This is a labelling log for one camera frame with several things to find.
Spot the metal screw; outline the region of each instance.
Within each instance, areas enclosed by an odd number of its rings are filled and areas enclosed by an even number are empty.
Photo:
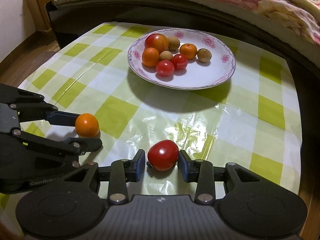
[[[213,196],[211,196],[210,194],[200,194],[198,196],[198,200],[200,200],[201,202],[209,202],[213,200]]]
[[[76,148],[80,148],[80,144],[78,144],[77,142],[74,142],[73,146],[76,147]]]
[[[77,162],[77,161],[73,161],[73,162],[72,162],[72,166],[75,167],[75,168],[79,168],[79,167],[80,167],[80,164],[79,164],[79,162]]]
[[[18,129],[14,129],[14,130],[13,130],[13,134],[14,134],[14,135],[20,135],[20,134],[21,134],[21,131],[18,130]]]
[[[125,195],[121,194],[121,193],[114,193],[110,196],[110,200],[114,201],[114,202],[120,202],[125,200]]]

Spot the white plate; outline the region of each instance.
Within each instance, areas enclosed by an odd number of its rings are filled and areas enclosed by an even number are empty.
[[[197,49],[208,49],[212,53],[212,58],[210,62],[202,63],[196,57],[188,60],[186,69],[175,70],[171,76],[159,76],[156,74],[156,68],[145,67],[141,61],[141,55],[145,49],[144,41],[153,33],[161,33],[166,37],[176,36],[180,39],[181,45],[192,43]],[[141,78],[159,86],[179,90],[198,90],[218,86],[227,81],[236,68],[232,51],[222,41],[207,33],[188,29],[164,29],[140,37],[128,51],[128,62],[131,69]]]

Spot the tablecloth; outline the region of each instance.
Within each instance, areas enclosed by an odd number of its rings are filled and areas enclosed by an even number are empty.
[[[286,61],[266,50],[228,37],[222,40],[236,56],[236,71],[224,84],[205,90],[172,90],[134,74],[127,61],[130,45],[141,35],[163,27],[104,23],[72,42],[20,88],[40,93],[60,111],[91,113],[100,124],[103,148],[80,157],[100,166],[131,159],[163,139],[171,139],[192,159],[214,166],[236,162],[297,193],[300,182],[301,121],[298,97]],[[54,140],[77,136],[74,127],[46,121],[22,129]],[[191,194],[177,167],[147,170],[129,194]],[[107,195],[102,183],[99,196]],[[216,183],[217,197],[223,185]],[[0,219],[19,231],[14,209],[23,194],[0,194]]]

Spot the wooden floor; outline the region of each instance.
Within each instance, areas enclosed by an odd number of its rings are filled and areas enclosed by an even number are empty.
[[[60,50],[52,35],[39,34],[19,55],[10,55],[5,70],[0,69],[0,83],[18,87],[30,74]]]

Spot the plastic table cover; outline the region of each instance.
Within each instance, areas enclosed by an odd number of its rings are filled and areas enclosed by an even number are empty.
[[[146,153],[156,142],[170,139],[192,159],[214,166],[236,162],[297,193],[300,183],[301,120],[295,85],[286,61],[266,50],[228,37],[223,41],[236,56],[236,71],[224,84],[205,90],[172,90],[134,74],[127,61],[130,45],[141,35],[164,27],[104,23],[72,42],[19,88],[43,94],[59,110],[91,113],[100,124],[103,148],[80,157],[100,166]],[[74,127],[46,121],[22,124],[23,130],[53,140],[76,137]],[[190,194],[177,167],[165,172],[145,170],[133,194]],[[103,182],[99,196],[105,197]],[[20,233],[15,206],[24,194],[0,194],[0,219]],[[216,182],[217,198],[224,196]]]

